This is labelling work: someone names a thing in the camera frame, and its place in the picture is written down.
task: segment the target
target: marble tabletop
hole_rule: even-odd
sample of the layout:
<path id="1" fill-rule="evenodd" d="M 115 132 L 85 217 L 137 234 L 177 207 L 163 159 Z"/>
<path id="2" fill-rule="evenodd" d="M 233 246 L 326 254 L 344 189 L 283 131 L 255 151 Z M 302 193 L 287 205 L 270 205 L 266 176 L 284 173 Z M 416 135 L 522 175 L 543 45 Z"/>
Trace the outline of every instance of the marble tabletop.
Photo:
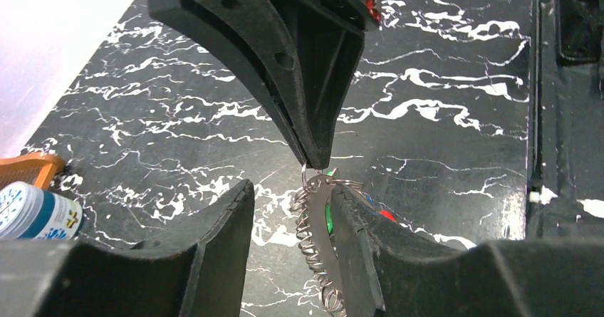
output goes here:
<path id="1" fill-rule="evenodd" d="M 468 249 L 522 239 L 532 0 L 384 0 L 330 166 L 402 226 Z M 300 165 L 204 48 L 134 0 L 24 152 L 68 161 L 52 189 L 83 205 L 79 239 L 127 247 L 243 178 L 256 212 L 242 316 L 324 316 L 296 247 Z"/>

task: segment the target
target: white jar lid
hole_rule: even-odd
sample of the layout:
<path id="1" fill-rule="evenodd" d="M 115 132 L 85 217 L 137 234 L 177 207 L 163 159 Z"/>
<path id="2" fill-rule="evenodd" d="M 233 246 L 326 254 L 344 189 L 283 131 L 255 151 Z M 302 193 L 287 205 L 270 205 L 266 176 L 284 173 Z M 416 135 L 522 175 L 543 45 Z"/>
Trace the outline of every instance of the white jar lid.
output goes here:
<path id="1" fill-rule="evenodd" d="M 0 190 L 0 232 L 13 226 L 26 206 L 29 188 L 23 182 L 15 182 Z"/>

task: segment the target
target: spiral wire binding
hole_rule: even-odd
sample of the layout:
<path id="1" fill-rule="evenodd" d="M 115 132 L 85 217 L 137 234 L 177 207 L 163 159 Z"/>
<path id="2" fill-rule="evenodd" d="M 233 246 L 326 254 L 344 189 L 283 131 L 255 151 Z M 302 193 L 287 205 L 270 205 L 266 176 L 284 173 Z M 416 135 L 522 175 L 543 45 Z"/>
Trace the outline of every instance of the spiral wire binding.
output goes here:
<path id="1" fill-rule="evenodd" d="M 363 184 L 352 180 L 341 180 L 338 178 L 329 178 L 326 180 L 328 185 L 342 184 L 351 189 L 356 190 L 361 195 Z M 344 299 L 342 292 L 332 287 L 333 282 L 329 279 L 329 275 L 319 259 L 319 253 L 313 243 L 312 234 L 310 232 L 309 217 L 308 217 L 308 198 L 317 192 L 318 186 L 315 182 L 308 185 L 306 180 L 306 164 L 302 166 L 302 188 L 294 195 L 292 212 L 299 214 L 296 219 L 296 238 L 300 240 L 298 248 L 302 255 L 306 258 L 306 263 L 309 269 L 317 276 L 319 282 L 319 301 L 324 309 L 329 313 L 329 316 L 336 316 L 338 313 L 344 313 Z"/>

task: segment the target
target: green object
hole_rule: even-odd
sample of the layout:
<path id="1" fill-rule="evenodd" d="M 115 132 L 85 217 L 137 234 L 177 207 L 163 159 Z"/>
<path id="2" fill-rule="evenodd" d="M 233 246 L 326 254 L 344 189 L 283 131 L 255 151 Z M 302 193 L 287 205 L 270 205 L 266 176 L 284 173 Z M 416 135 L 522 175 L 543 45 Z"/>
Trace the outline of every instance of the green object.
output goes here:
<path id="1" fill-rule="evenodd" d="M 327 231 L 331 234 L 333 222 L 331 221 L 331 206 L 329 204 L 325 206 L 325 219 L 327 221 Z"/>

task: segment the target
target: orange plastic object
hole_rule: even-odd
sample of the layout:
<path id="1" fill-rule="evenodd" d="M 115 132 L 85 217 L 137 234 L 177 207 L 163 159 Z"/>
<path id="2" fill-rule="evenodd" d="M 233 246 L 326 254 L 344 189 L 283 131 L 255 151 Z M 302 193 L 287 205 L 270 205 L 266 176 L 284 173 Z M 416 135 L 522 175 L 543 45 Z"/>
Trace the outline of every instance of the orange plastic object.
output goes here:
<path id="1" fill-rule="evenodd" d="M 0 189 L 18 181 L 48 189 L 54 175 L 64 168 L 65 160 L 42 152 L 0 159 Z"/>

